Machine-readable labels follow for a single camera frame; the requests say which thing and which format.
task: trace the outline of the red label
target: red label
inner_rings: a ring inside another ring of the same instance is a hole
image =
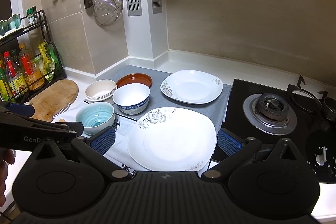
[[[21,56],[21,62],[23,65],[23,68],[26,72],[27,75],[31,75],[33,72],[33,67],[32,64],[30,62],[29,56],[24,54],[23,56]]]
[[[9,71],[12,75],[12,78],[16,76],[15,74],[15,71],[14,71],[14,68],[13,68],[13,64],[12,64],[12,61],[11,60],[8,60],[7,61],[7,64],[8,64],[8,68],[9,68]]]

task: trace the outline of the burner ring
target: burner ring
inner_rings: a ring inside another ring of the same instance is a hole
[[[287,120],[281,122],[269,120],[256,110],[260,95],[262,94],[253,94],[247,97],[243,103],[243,112],[248,121],[257,129],[271,135],[283,136],[292,133],[297,124],[297,117],[293,108],[288,105]]]
[[[264,93],[259,96],[256,109],[266,118],[282,122],[287,119],[289,105],[279,95],[273,93]]]

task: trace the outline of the blue and white bowl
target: blue and white bowl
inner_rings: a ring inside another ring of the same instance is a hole
[[[76,115],[76,122],[81,122],[84,132],[94,135],[108,126],[112,126],[116,115],[114,108],[107,102],[95,102],[82,108]]]
[[[148,105],[150,89],[144,84],[132,83],[118,88],[112,98],[120,111],[136,115]]]

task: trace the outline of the silver screw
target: silver screw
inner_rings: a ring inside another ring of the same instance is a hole
[[[217,170],[208,170],[204,173],[208,179],[216,179],[221,176],[221,173]]]
[[[125,170],[115,170],[112,172],[112,176],[116,179],[122,179],[128,176],[128,172]]]

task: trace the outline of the gas stove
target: gas stove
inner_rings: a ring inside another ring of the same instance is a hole
[[[280,90],[235,79],[223,122],[226,137],[218,135],[212,160],[222,161],[230,156],[247,137],[255,137],[265,144],[254,159],[264,160],[279,139],[290,138],[319,182],[336,183],[335,124],[323,117],[321,103],[301,89],[301,82],[304,83],[302,76],[297,86],[289,85],[287,90]],[[226,150],[222,148],[229,146],[228,140],[231,148],[234,145],[236,149],[224,153]]]

